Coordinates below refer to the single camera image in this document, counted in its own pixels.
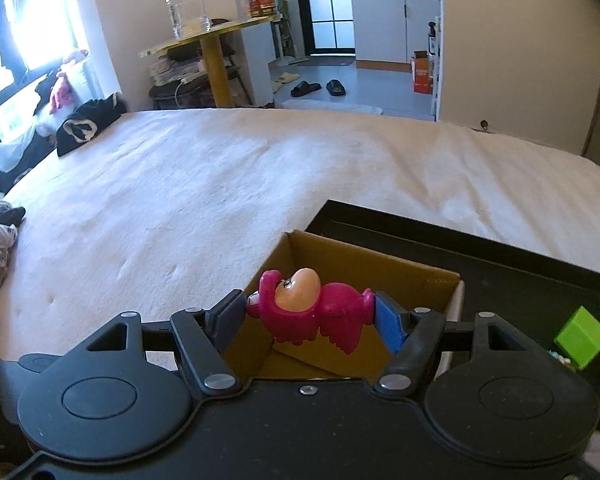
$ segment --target wooden baseboard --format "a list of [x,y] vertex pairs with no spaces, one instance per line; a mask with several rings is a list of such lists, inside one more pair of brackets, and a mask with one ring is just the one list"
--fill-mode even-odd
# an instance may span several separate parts
[[411,72],[411,63],[394,63],[391,61],[364,61],[357,59],[356,68],[369,70],[392,70],[393,72]]

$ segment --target black slipper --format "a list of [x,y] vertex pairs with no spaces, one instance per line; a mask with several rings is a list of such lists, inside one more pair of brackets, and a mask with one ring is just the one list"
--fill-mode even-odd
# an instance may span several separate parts
[[332,79],[327,83],[327,90],[333,97],[342,97],[343,95],[347,95],[347,91],[344,89],[344,86],[337,79]]
[[307,81],[301,81],[298,86],[296,86],[291,91],[291,97],[302,97],[304,95],[310,94],[311,92],[315,92],[322,88],[320,83],[311,83],[309,84]]

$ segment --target cabinet door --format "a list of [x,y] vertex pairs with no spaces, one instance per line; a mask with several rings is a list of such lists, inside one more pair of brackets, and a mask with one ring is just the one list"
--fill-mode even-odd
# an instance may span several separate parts
[[416,50],[429,49],[429,22],[440,15],[439,0],[406,0],[407,9],[407,55],[413,57]]
[[404,0],[353,0],[356,59],[407,63]]

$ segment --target green cube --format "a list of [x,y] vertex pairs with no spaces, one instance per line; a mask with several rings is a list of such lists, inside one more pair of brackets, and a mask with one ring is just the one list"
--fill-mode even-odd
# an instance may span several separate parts
[[581,306],[562,327],[554,342],[582,370],[600,353],[600,322]]

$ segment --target mattress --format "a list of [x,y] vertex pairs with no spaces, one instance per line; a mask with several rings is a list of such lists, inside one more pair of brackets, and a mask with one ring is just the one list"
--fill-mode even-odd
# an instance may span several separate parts
[[7,195],[27,219],[0,290],[0,357],[62,354],[124,310],[211,307],[328,199],[600,272],[600,168],[584,158],[365,114],[141,112]]

